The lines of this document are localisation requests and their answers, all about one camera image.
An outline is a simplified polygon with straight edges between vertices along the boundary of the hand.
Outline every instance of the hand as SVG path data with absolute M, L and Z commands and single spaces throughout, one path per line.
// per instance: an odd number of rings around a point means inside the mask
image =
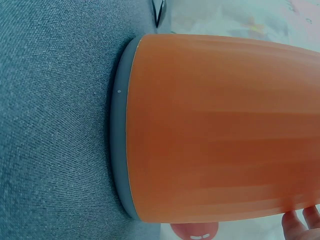
M 320 240 L 320 215 L 316 207 L 305 208 L 303 216 L 309 230 L 298 220 L 295 211 L 283 215 L 282 227 L 285 240 Z

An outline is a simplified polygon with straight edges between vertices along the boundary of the textured fabric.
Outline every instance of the textured fabric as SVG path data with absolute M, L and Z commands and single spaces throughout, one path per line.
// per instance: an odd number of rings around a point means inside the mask
M 158 239 L 114 187 L 110 93 L 149 0 L 0 0 L 0 239 Z

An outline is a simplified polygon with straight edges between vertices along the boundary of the gray fabric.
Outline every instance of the gray fabric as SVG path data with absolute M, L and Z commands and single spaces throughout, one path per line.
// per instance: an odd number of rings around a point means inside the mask
M 158 239 L 115 192 L 117 63 L 149 0 L 0 0 L 0 239 Z

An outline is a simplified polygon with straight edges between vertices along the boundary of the gray fabric surface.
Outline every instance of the gray fabric surface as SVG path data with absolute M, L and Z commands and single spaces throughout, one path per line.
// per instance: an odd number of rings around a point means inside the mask
M 0 239 L 158 239 L 115 191 L 108 121 L 149 0 L 0 0 Z

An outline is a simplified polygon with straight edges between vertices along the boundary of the white teeth print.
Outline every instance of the white teeth print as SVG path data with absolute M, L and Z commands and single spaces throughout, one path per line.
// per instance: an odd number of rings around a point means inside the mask
M 200 240 L 200 239 L 202 239 L 202 237 L 201 236 L 190 236 L 190 239 L 192 239 L 192 240 Z

